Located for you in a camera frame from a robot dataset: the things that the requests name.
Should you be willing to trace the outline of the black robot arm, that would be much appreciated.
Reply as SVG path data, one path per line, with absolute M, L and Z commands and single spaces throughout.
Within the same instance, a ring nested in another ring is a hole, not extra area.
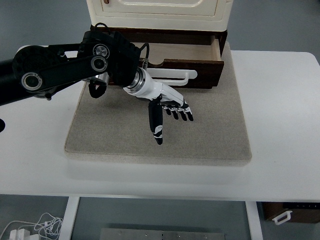
M 149 50 L 148 43 L 137 47 L 102 22 L 85 32 L 80 43 L 22 47 L 13 59 L 0 63 L 0 103 L 30 97 L 51 100 L 79 81 L 87 81 L 90 96 L 97 99 L 113 81 L 128 94 L 149 100 L 150 130 L 161 145 L 163 113 L 177 120 L 194 118 L 181 93 L 148 73 L 149 59 L 140 56 Z

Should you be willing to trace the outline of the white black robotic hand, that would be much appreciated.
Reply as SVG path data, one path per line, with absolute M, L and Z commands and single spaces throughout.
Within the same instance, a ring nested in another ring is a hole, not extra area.
M 173 114 L 173 117 L 178 120 L 179 112 L 184 121 L 188 119 L 192 122 L 194 121 L 191 108 L 184 100 L 183 95 L 172 87 L 153 80 L 145 69 L 137 69 L 132 83 L 124 87 L 123 90 L 131 96 L 151 100 L 148 104 L 149 126 L 158 145 L 163 143 L 163 110 L 161 102 L 173 106 L 172 108 L 168 105 L 163 106 L 169 116 Z

